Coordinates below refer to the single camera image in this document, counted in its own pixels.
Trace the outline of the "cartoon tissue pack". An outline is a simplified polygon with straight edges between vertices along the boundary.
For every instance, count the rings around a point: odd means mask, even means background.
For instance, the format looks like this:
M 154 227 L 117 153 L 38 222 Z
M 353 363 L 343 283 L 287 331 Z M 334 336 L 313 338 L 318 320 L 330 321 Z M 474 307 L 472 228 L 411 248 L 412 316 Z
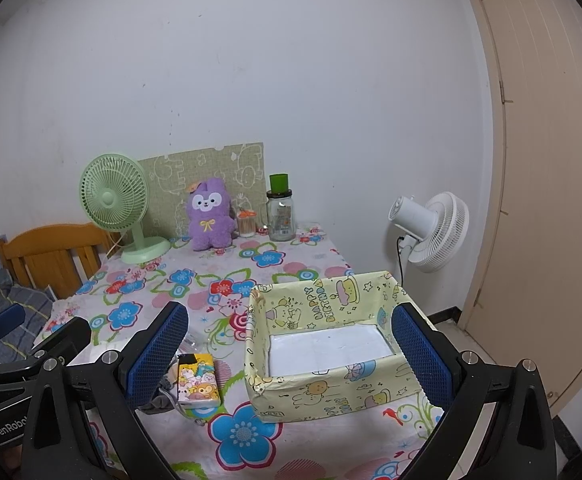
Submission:
M 221 393 L 210 353 L 178 356 L 177 400 L 183 408 L 217 408 Z

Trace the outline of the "plaid blue bedding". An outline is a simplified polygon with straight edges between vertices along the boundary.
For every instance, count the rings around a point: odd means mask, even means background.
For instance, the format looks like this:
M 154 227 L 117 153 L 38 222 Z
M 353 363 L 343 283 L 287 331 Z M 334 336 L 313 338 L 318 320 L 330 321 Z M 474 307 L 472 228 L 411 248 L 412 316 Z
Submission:
M 51 321 L 54 296 L 44 289 L 18 284 L 6 269 L 0 269 L 0 312 L 19 304 L 25 313 L 24 322 L 0 339 L 0 364 L 25 359 L 39 341 L 44 326 Z

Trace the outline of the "wooden chair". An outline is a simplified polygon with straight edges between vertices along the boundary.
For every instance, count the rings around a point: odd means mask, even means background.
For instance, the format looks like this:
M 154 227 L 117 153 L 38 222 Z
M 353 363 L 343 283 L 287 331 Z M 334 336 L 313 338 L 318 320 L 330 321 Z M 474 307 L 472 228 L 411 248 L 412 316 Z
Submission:
M 50 287 L 66 299 L 100 269 L 100 250 L 107 252 L 119 239 L 92 223 L 41 226 L 12 240 L 0 238 L 0 262 L 16 284 Z

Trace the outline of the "floral tablecloth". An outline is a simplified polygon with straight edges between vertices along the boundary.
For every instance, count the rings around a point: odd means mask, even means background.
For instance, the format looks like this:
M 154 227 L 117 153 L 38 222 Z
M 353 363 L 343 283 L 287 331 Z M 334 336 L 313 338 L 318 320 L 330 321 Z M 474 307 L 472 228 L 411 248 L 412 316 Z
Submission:
M 213 356 L 219 386 L 213 408 L 142 416 L 181 479 L 396 479 L 442 417 L 391 335 L 405 290 L 355 273 L 317 226 L 289 243 L 195 252 L 180 238 L 139 266 L 108 260 L 41 336 L 85 318 L 92 361 L 172 300 L 189 312 L 185 349 Z

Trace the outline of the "beige door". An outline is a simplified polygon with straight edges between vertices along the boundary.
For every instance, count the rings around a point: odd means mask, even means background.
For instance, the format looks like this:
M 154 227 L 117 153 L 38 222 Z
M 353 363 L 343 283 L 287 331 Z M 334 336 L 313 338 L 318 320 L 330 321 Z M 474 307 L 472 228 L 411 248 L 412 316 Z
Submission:
M 462 324 L 495 362 L 532 360 L 558 413 L 582 388 L 582 6 L 470 2 L 490 76 L 493 163 Z

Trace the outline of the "green desk fan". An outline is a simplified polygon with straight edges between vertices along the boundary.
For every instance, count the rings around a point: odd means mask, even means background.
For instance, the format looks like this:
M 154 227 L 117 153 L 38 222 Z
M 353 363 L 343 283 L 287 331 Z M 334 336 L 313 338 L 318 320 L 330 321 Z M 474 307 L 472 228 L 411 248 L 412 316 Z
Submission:
M 82 170 L 78 194 L 82 209 L 98 228 L 130 233 L 131 243 L 120 255 L 123 262 L 148 263 L 171 249 L 166 238 L 143 234 L 149 188 L 143 168 L 134 159 L 112 153 L 97 156 Z

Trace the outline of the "purple plush toy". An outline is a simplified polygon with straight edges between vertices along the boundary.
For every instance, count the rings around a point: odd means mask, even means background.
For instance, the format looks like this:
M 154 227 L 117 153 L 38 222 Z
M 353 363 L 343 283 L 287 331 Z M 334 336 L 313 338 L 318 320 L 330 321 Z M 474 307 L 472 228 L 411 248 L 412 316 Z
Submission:
M 190 186 L 188 236 L 195 252 L 231 245 L 237 224 L 230 210 L 231 198 L 223 179 L 213 177 Z

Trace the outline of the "yellow cartoon storage box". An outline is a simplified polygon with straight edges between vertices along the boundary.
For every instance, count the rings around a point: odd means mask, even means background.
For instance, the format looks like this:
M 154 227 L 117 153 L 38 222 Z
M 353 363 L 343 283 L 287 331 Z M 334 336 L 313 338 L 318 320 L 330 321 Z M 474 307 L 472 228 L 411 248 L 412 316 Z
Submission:
M 387 272 L 254 287 L 244 378 L 256 415 L 305 422 L 419 392 L 391 328 L 394 308 L 410 300 Z

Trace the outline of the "cotton swab container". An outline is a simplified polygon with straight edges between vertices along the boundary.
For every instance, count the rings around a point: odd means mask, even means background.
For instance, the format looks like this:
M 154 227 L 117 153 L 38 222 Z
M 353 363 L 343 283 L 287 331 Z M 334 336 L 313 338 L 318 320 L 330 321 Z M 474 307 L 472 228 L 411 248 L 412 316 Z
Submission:
M 254 210 L 240 210 L 236 216 L 238 232 L 241 237 L 254 236 L 257 231 L 257 213 Z

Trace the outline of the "white standing fan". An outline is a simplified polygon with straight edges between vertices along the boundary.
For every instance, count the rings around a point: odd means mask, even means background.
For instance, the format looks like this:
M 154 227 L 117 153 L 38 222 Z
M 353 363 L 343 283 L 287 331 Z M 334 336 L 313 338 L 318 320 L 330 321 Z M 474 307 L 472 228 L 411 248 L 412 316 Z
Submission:
M 451 192 L 433 196 L 425 205 L 399 196 L 387 218 L 403 232 L 396 242 L 401 282 L 409 264 L 423 273 L 446 266 L 464 244 L 470 220 L 467 204 Z

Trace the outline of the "glass mason jar mug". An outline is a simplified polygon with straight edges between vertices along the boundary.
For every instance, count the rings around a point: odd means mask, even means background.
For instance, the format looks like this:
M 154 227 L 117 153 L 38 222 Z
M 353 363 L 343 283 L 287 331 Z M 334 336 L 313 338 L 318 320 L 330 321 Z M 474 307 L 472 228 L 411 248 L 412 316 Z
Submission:
M 268 237 L 273 242 L 289 242 L 295 237 L 292 190 L 287 174 L 271 174 L 266 191 L 266 222 Z

